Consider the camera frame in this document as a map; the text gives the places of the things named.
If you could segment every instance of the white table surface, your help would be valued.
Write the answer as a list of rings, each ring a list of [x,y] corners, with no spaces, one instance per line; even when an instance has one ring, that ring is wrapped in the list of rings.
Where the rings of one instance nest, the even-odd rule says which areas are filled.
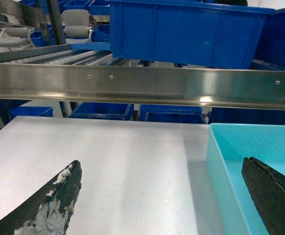
[[[0,131],[0,219],[73,160],[68,235],[223,235],[208,125],[17,117]]]

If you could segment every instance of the chair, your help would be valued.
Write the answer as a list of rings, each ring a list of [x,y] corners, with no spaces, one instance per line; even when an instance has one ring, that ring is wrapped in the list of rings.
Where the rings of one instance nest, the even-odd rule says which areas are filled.
[[[12,51],[11,47],[21,47],[22,49],[35,47],[30,39],[32,33],[33,30],[30,28],[4,28],[0,34],[0,47],[7,47],[10,51]]]
[[[86,10],[66,10],[63,12],[65,23],[64,32],[69,38],[68,43],[86,43],[91,42],[92,27],[89,27],[89,12]]]

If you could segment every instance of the metal frame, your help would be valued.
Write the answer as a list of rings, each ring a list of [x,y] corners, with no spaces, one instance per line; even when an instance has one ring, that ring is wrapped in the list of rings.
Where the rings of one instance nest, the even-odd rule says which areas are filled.
[[[60,45],[60,46],[52,46],[52,47],[41,47],[41,48],[35,48],[32,50],[16,50],[12,52],[2,52],[0,53],[0,63],[12,61],[12,60],[18,60],[22,58],[27,58],[31,56],[38,56],[38,55],[44,55],[44,54],[50,54],[55,52],[60,52],[63,50],[70,50],[70,45]]]
[[[0,64],[0,98],[285,110],[285,71]]]
[[[58,0],[46,0],[54,38],[57,45],[66,44]]]
[[[42,9],[27,6],[13,0],[0,0],[0,13],[15,16],[20,26],[40,27],[40,24],[45,24],[46,22]]]

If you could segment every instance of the worn rubber pad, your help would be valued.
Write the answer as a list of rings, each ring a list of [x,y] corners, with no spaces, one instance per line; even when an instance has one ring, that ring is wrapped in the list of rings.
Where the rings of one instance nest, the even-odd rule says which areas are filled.
[[[285,235],[285,176],[260,160],[244,158],[242,176],[270,235]]]
[[[19,207],[0,220],[0,235],[65,234],[81,188],[73,161]]]

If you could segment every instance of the blue plastic bin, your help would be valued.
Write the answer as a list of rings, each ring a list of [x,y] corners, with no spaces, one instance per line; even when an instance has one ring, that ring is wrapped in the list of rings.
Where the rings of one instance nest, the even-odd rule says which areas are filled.
[[[21,0],[19,1],[19,3],[32,6],[32,7],[36,7],[34,0]]]
[[[142,121],[206,124],[202,114],[146,113]]]
[[[44,41],[43,35],[40,30],[35,30],[30,35],[30,39],[36,47],[45,47],[47,43]]]
[[[66,1],[65,0],[58,0],[58,4],[59,4],[60,13],[63,13],[64,5],[66,4]],[[44,5],[44,13],[46,15],[49,15],[49,10],[48,10],[48,7],[46,5],[46,0],[43,0],[43,5]]]
[[[74,43],[70,44],[73,50],[111,50],[110,43]]]
[[[285,125],[285,111],[279,110],[213,108],[209,117],[209,123]]]
[[[89,12],[92,16],[109,16],[110,3],[107,1],[93,1],[89,5]]]
[[[206,165],[226,235],[268,235],[241,174],[252,156],[285,175],[285,126],[210,125]]]
[[[183,0],[110,2],[115,57],[225,69],[250,67],[265,19],[274,13]]]
[[[110,42],[110,25],[109,24],[99,25],[99,27],[92,33],[91,40],[93,42],[109,43]]]
[[[64,9],[65,10],[82,9],[82,10],[88,11],[89,3],[90,1],[72,0],[64,5]]]
[[[285,67],[285,9],[267,18],[255,58]]]
[[[201,114],[201,107],[193,106],[179,106],[179,105],[153,105],[153,104],[141,104],[140,109],[140,120],[147,121],[147,114]]]
[[[38,117],[53,117],[52,107],[29,107],[20,106],[10,110],[12,118],[16,116],[38,116]]]
[[[70,118],[130,120],[133,104],[82,103],[70,115]]]

